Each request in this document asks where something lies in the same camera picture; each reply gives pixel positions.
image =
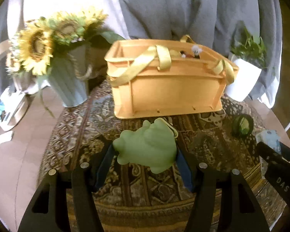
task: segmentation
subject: yellow strap handle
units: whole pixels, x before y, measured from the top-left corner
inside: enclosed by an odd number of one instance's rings
[[[134,62],[129,66],[124,73],[122,73],[117,78],[110,78],[107,76],[107,79],[112,87],[117,87],[124,85],[127,82],[134,79],[142,70],[144,70],[155,57],[159,58],[160,67],[158,70],[168,69],[171,67],[171,56],[168,48],[162,45],[149,46],[146,51],[139,55]],[[125,58],[110,58],[106,59],[107,62],[122,62],[127,61]]]
[[[193,41],[189,35],[183,35],[180,41],[182,43],[191,42],[191,43],[196,44],[196,42]],[[234,75],[233,67],[226,60],[221,59],[218,61],[218,63],[215,66],[211,67],[208,65],[207,67],[210,70],[212,70],[216,75],[219,75],[221,72],[223,72],[223,70],[225,70],[225,78],[227,81],[227,85],[232,84],[234,82],[235,75]]]

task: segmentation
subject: green plush toy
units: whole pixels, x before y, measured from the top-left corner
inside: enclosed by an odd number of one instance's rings
[[[153,173],[161,173],[175,161],[177,136],[177,131],[164,119],[157,118],[153,124],[145,120],[140,129],[124,130],[113,141],[113,147],[119,152],[117,161],[121,165],[141,164],[150,167]]]

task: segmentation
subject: silver screw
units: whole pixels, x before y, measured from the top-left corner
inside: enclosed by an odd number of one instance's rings
[[[204,163],[204,162],[201,162],[201,163],[199,164],[199,167],[205,169],[205,168],[207,168],[207,164]]]
[[[239,175],[240,171],[238,169],[232,169],[232,173],[235,175]]]
[[[49,170],[49,175],[54,175],[56,173],[56,170],[55,169],[50,169]]]
[[[87,168],[87,167],[89,167],[89,163],[88,162],[83,162],[81,164],[81,168]]]

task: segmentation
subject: patterned rug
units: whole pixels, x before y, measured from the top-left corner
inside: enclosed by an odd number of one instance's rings
[[[221,98],[223,110],[213,113],[166,116],[178,130],[177,142],[199,161],[217,170],[237,168],[244,175],[271,225],[283,211],[284,201],[274,188],[261,179],[259,157],[253,135],[245,139],[231,136],[233,116],[246,113],[254,119],[254,133],[263,129],[261,118],[245,102]],[[104,81],[89,99],[74,108],[65,108],[53,130],[40,166],[38,184],[52,168],[64,172],[90,160],[101,151],[105,138],[114,140],[129,129],[137,130],[145,119],[117,119],[110,86]],[[137,164],[119,165],[114,159],[104,186],[93,194],[96,208],[105,231],[184,231],[194,195],[184,186],[173,165],[153,174],[149,168]],[[67,193],[72,231],[78,231],[71,192]],[[212,229],[217,229],[221,191],[216,192]]]

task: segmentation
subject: potted plant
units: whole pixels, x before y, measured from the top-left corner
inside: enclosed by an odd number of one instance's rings
[[[246,27],[244,43],[237,42],[231,48],[229,59],[238,67],[234,83],[228,85],[225,93],[236,101],[243,101],[256,84],[262,69],[266,68],[266,48],[262,37],[252,35]]]
[[[65,107],[83,103],[89,94],[87,80],[101,68],[87,58],[91,46],[99,46],[99,38],[109,45],[123,39],[103,28],[106,18],[102,10],[90,7],[27,22],[11,40],[13,67],[9,71],[31,73],[39,85],[47,79]]]

